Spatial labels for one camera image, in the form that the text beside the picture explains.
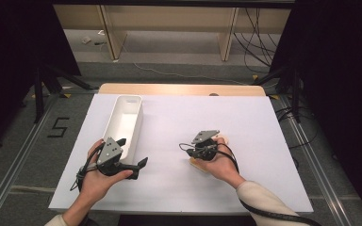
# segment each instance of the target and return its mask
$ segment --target gray carpet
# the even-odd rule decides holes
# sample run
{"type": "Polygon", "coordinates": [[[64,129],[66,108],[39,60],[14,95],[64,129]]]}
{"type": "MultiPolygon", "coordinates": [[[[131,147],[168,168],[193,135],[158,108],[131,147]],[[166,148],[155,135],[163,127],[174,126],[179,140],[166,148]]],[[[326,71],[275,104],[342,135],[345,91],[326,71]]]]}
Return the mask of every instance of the gray carpet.
{"type": "MultiPolygon", "coordinates": [[[[154,68],[165,73],[178,73],[189,76],[204,75],[211,79],[157,74],[138,69],[133,64],[79,63],[83,74],[81,79],[94,86],[100,86],[106,82],[236,84],[232,81],[224,81],[224,79],[251,84],[254,81],[252,74],[255,74],[250,73],[243,66],[160,64],[141,64],[140,66],[154,68]]],[[[60,79],[60,82],[63,86],[74,87],[66,91],[72,93],[72,95],[70,98],[59,98],[48,115],[46,124],[0,211],[0,225],[43,225],[44,222],[56,214],[56,212],[48,209],[48,205],[67,163],[93,95],[66,80],[60,79]],[[61,135],[61,130],[52,129],[57,119],[60,118],[62,120],[58,121],[57,126],[66,127],[66,131],[62,137],[49,137],[61,135]]],[[[271,81],[265,86],[270,86],[272,83],[274,82],[271,81]]],[[[266,88],[266,91],[274,93],[273,87],[266,88]]],[[[9,165],[16,152],[21,148],[33,124],[35,106],[30,95],[26,98],[28,105],[19,109],[18,114],[3,136],[4,146],[0,148],[0,181],[5,176],[9,165]]],[[[282,108],[280,100],[271,100],[271,103],[274,111],[282,108]]],[[[339,163],[332,157],[332,150],[310,111],[302,109],[300,113],[305,116],[301,117],[301,125],[308,137],[314,137],[310,144],[315,150],[337,195],[343,200],[343,205],[346,207],[351,221],[354,225],[362,225],[362,202],[354,192],[354,188],[339,163]]],[[[280,126],[288,146],[299,145],[288,121],[281,121],[280,126]]],[[[314,214],[304,216],[315,219],[321,225],[337,225],[302,149],[296,147],[292,148],[290,152],[299,163],[298,172],[315,210],[314,214]]],[[[103,212],[93,213],[91,218],[95,219],[100,225],[105,226],[117,225],[119,216],[103,212]]]]}

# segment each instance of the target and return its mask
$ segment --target white sleeve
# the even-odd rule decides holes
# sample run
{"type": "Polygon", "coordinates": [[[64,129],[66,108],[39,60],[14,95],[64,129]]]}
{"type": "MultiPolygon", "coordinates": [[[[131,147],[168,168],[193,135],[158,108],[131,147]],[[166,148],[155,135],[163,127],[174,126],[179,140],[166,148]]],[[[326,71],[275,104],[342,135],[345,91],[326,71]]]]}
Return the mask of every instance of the white sleeve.
{"type": "MultiPolygon", "coordinates": [[[[240,200],[246,204],[267,212],[298,216],[294,211],[289,209],[276,195],[266,189],[264,186],[252,181],[245,181],[237,187],[237,195],[240,200]]],[[[266,226],[301,226],[303,223],[295,223],[272,218],[264,218],[251,213],[256,224],[266,226]]]]}
{"type": "Polygon", "coordinates": [[[54,218],[52,218],[51,220],[49,220],[49,222],[47,222],[47,223],[45,224],[45,226],[68,226],[68,225],[67,225],[67,223],[64,221],[62,215],[56,215],[54,218]]]}

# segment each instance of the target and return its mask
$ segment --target gray floor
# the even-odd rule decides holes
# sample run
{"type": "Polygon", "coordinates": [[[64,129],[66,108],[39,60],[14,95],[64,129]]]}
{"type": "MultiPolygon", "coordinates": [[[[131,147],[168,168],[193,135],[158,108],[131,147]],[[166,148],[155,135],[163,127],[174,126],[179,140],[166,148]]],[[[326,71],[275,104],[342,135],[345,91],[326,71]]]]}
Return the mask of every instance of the gray floor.
{"type": "MultiPolygon", "coordinates": [[[[264,73],[254,73],[247,69],[244,59],[254,70],[268,70],[251,56],[245,57],[236,40],[231,46],[229,60],[221,61],[216,35],[209,33],[130,32],[120,59],[113,62],[104,44],[94,45],[95,42],[105,42],[105,37],[98,32],[66,31],[83,75],[82,80],[91,85],[99,86],[106,82],[251,84],[254,81],[252,75],[262,76],[264,73]],[[92,42],[83,44],[81,40],[85,36],[89,36],[92,42]]],[[[275,41],[279,40],[279,35],[271,37],[275,41]]],[[[269,49],[275,49],[267,36],[263,36],[263,41],[269,49]]],[[[261,50],[252,50],[264,59],[261,50]]],[[[66,92],[71,93],[71,96],[65,98],[50,95],[45,98],[45,101],[54,104],[48,110],[41,132],[0,207],[0,225],[43,225],[56,214],[48,209],[48,205],[93,96],[93,92],[80,89],[66,80],[60,79],[60,82],[68,88],[66,92]],[[67,118],[58,124],[67,127],[67,130],[63,137],[50,138],[49,136],[60,134],[60,131],[52,130],[58,118],[67,118]]],[[[274,84],[276,80],[264,85],[267,94],[275,93],[274,84]]],[[[2,136],[4,146],[0,148],[0,183],[34,125],[35,103],[32,94],[31,89],[25,97],[26,107],[19,108],[2,136]]],[[[271,102],[274,111],[284,108],[289,102],[288,95],[282,95],[279,100],[271,99],[271,102]]],[[[306,105],[303,98],[300,104],[306,105]]],[[[309,144],[310,148],[318,157],[350,225],[362,225],[362,201],[337,160],[332,157],[333,152],[310,110],[301,109],[300,114],[300,125],[304,133],[309,140],[314,138],[309,144]]],[[[315,219],[321,225],[343,225],[331,211],[331,203],[327,202],[327,196],[319,186],[316,173],[307,159],[304,150],[307,145],[299,146],[300,141],[292,129],[291,121],[293,120],[281,121],[280,126],[288,146],[292,147],[291,155],[299,163],[298,172],[315,210],[314,214],[305,216],[315,219]]],[[[91,213],[91,218],[104,226],[117,225],[119,220],[118,215],[111,213],[91,213]]]]}

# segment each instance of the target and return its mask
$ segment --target white tray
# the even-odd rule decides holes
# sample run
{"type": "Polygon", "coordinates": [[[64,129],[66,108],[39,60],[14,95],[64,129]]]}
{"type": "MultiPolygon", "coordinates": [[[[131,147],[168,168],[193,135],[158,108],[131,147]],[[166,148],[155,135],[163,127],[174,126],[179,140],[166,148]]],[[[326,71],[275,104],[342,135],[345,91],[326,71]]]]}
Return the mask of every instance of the white tray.
{"type": "Polygon", "coordinates": [[[112,137],[114,140],[126,139],[120,158],[120,162],[124,164],[133,163],[142,118],[142,98],[140,96],[123,95],[117,98],[107,124],[104,140],[107,140],[108,137],[112,137]]]}

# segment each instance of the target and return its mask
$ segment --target floor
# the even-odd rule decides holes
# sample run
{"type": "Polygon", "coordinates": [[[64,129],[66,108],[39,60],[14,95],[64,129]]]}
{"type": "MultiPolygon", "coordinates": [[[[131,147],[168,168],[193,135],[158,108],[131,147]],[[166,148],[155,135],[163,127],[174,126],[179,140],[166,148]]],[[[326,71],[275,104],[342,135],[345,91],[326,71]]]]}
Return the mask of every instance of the floor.
{"type": "MultiPolygon", "coordinates": [[[[261,77],[268,70],[262,62],[245,56],[236,38],[229,59],[221,61],[216,35],[210,33],[130,32],[120,59],[114,61],[109,57],[102,32],[65,30],[65,33],[83,73],[82,79],[96,86],[118,79],[107,72],[110,70],[131,74],[121,78],[125,82],[154,81],[150,80],[154,76],[163,81],[186,82],[185,76],[193,73],[196,83],[235,85],[251,84],[253,75],[261,77]],[[85,37],[91,39],[87,44],[82,43],[85,37]],[[216,73],[219,72],[210,70],[213,68],[224,72],[233,70],[235,74],[218,76],[216,73]],[[145,77],[133,78],[132,73],[145,77]]],[[[240,34],[238,37],[246,42],[240,34]]],[[[248,40],[250,34],[244,34],[244,38],[248,40]]],[[[279,38],[279,35],[261,36],[264,45],[273,51],[279,38]]],[[[253,43],[260,44],[257,37],[253,38],[253,43]]],[[[266,62],[261,49],[253,47],[252,51],[266,62]]],[[[4,189],[2,182],[11,184],[8,193],[0,199],[0,225],[42,225],[56,214],[48,209],[48,205],[93,96],[93,91],[80,89],[66,80],[60,82],[71,97],[49,95],[44,90],[47,114],[35,124],[31,89],[25,97],[25,107],[16,112],[2,135],[0,189],[4,189]],[[68,128],[65,137],[47,138],[60,135],[60,131],[52,130],[55,125],[68,128]],[[32,131],[35,131],[35,137],[29,136],[32,131]],[[19,159],[19,153],[23,154],[24,160],[19,159]]],[[[268,95],[276,94],[276,82],[272,80],[263,85],[268,95]]],[[[288,114],[283,116],[285,111],[282,109],[290,106],[290,95],[272,96],[271,103],[275,112],[280,110],[277,113],[280,126],[315,210],[307,217],[322,225],[362,225],[362,201],[333,157],[315,117],[310,109],[304,108],[307,106],[304,98],[300,100],[303,107],[301,123],[288,114]]],[[[100,225],[127,224],[126,218],[110,213],[93,212],[90,217],[100,225]]]]}

